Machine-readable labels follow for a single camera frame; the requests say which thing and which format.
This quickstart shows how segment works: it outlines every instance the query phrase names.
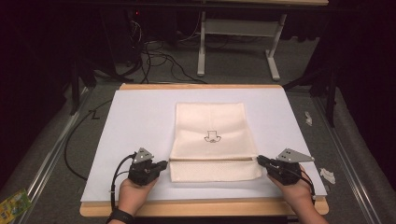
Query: watch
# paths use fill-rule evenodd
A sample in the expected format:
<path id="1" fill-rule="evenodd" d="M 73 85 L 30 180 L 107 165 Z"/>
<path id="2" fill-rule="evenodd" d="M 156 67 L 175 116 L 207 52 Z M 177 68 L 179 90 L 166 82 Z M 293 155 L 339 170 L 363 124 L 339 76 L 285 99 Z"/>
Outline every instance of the watch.
<path id="1" fill-rule="evenodd" d="M 133 216 L 131 216 L 129 213 L 121 211 L 118 207 L 114 208 L 114 210 L 111 212 L 106 224 L 113 219 L 124 222 L 125 224 L 132 224 L 134 222 Z"/>

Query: white paper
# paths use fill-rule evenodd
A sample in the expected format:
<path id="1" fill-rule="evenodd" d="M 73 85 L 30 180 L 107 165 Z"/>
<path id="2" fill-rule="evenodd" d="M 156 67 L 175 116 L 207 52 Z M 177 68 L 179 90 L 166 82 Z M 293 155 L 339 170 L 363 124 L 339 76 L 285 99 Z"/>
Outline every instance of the white paper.
<path id="1" fill-rule="evenodd" d="M 310 155 L 303 135 L 281 88 L 190 89 L 117 91 L 93 161 L 82 202 L 110 201 L 114 172 L 126 156 L 144 147 L 154 161 L 168 161 L 174 141 L 175 106 L 178 102 L 244 103 L 247 124 L 260 154 L 275 158 L 286 147 Z M 127 161 L 120 171 L 128 171 Z M 302 166 L 314 182 L 318 196 L 326 190 L 313 162 Z M 116 182 L 116 196 L 120 182 Z M 169 168 L 148 196 L 149 200 L 191 200 L 281 197 L 279 189 L 264 175 L 238 182 L 172 183 Z"/>

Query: hand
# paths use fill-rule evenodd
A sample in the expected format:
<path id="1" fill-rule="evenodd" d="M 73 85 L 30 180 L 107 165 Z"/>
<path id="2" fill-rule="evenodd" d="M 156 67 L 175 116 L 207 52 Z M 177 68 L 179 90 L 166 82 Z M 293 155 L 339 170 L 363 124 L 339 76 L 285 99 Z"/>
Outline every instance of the hand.
<path id="1" fill-rule="evenodd" d="M 119 209 L 134 217 L 137 210 L 146 202 L 149 192 L 157 180 L 158 178 L 146 186 L 138 186 L 128 178 L 124 179 L 120 185 Z"/>
<path id="2" fill-rule="evenodd" d="M 267 175 L 268 178 L 276 184 L 282 191 L 283 198 L 286 203 L 288 203 L 294 213 L 297 215 L 301 223 L 304 224 L 328 224 L 326 219 L 318 213 L 315 206 L 312 204 L 311 199 L 311 188 L 305 181 L 299 180 L 294 185 L 282 185 L 279 181 L 275 180 L 273 177 Z"/>

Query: small white object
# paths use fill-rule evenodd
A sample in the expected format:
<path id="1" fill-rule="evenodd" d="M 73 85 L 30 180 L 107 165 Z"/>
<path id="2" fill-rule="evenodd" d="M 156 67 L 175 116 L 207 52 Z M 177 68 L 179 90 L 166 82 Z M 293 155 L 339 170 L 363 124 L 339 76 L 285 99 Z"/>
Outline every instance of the small white object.
<path id="1" fill-rule="evenodd" d="M 330 183 L 335 184 L 334 173 L 327 171 L 324 168 L 320 168 L 320 175 L 327 179 Z"/>
<path id="2" fill-rule="evenodd" d="M 312 118 L 308 111 L 305 111 L 306 120 L 305 123 L 309 126 L 312 126 Z"/>

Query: white cloth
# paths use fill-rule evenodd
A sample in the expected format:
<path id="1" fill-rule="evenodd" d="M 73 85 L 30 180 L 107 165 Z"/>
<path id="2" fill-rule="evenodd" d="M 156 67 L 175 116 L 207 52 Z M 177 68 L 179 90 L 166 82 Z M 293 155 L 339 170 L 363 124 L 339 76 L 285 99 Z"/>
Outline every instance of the white cloth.
<path id="1" fill-rule="evenodd" d="M 262 175 L 257 155 L 243 104 L 177 104 L 173 182 L 254 179 Z"/>

